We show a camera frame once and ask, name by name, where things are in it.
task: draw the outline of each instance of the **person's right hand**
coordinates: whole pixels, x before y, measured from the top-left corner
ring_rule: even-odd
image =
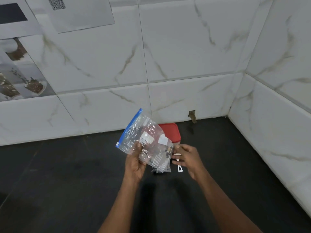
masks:
[[[186,144],[176,145],[173,153],[172,159],[179,159],[179,162],[172,160],[172,163],[186,167],[194,180],[198,181],[199,176],[206,171],[195,147]]]

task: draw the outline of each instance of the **qr code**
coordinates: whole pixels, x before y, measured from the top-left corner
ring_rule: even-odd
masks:
[[[60,9],[66,9],[63,0],[49,0],[49,2],[54,11],[60,10]]]

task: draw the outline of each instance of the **white wall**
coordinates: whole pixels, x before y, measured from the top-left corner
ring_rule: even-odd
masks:
[[[227,115],[272,0],[110,0],[115,24],[60,34],[27,2],[44,35],[20,41],[57,96],[0,103],[0,144],[123,129],[139,108]]]
[[[311,216],[311,0],[274,0],[229,112]]]

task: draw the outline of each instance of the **plastic food container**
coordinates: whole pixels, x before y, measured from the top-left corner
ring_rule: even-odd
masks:
[[[181,136],[176,123],[159,124],[165,136],[172,141],[174,145],[180,144]]]

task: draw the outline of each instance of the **person's left hand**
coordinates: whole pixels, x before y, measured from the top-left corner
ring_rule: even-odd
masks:
[[[132,154],[128,154],[125,160],[125,172],[123,181],[138,184],[144,175],[146,164],[138,160],[142,152],[142,144],[137,142]]]

